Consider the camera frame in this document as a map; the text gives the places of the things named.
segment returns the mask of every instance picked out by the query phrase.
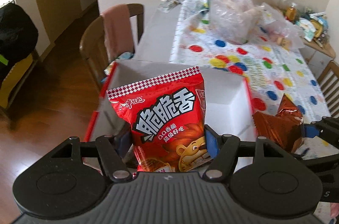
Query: clear plastic bag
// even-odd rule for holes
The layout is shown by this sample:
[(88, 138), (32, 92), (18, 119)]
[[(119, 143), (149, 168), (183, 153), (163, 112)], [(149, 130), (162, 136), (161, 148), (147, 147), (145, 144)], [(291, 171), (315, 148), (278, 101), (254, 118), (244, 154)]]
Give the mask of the clear plastic bag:
[(302, 29), (284, 19), (283, 15), (266, 3), (262, 3), (264, 11), (261, 26), (267, 31), (269, 39), (287, 50), (296, 51), (305, 47), (302, 41)]
[(252, 0), (209, 0), (211, 28), (225, 41), (244, 44), (262, 15)]

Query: metal rivet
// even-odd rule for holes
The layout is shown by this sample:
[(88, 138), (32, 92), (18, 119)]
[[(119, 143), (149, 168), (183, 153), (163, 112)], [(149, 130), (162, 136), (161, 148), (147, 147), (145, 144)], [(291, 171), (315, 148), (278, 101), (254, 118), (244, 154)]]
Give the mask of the metal rivet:
[(211, 170), (206, 171), (206, 176), (209, 179), (219, 178), (222, 176), (222, 172), (217, 169), (211, 169)]
[(116, 170), (113, 173), (113, 177), (115, 179), (124, 179), (124, 178), (127, 178), (128, 176), (129, 176), (129, 172), (126, 170)]

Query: bottle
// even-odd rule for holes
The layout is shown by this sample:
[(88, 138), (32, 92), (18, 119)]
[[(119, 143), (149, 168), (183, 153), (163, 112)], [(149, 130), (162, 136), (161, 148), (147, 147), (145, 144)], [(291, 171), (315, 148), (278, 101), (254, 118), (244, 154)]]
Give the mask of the bottle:
[(296, 15), (297, 15), (296, 4), (292, 3), (292, 5), (286, 9), (285, 17), (288, 21), (294, 22)]

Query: towel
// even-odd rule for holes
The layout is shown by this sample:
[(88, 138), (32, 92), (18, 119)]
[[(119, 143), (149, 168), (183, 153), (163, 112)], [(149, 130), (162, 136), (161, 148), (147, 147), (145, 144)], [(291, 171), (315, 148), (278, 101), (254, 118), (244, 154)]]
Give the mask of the towel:
[(105, 46), (109, 61), (124, 52), (134, 53), (134, 42), (126, 4), (119, 4), (104, 11)]

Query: green strap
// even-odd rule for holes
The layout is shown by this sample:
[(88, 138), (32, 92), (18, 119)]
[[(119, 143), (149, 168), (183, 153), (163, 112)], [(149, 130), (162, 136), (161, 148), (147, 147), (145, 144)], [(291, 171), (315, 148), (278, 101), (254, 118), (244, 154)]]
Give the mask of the green strap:
[(3, 63), (4, 65), (8, 65), (8, 60), (5, 59), (5, 57), (3, 55), (0, 55), (0, 63)]

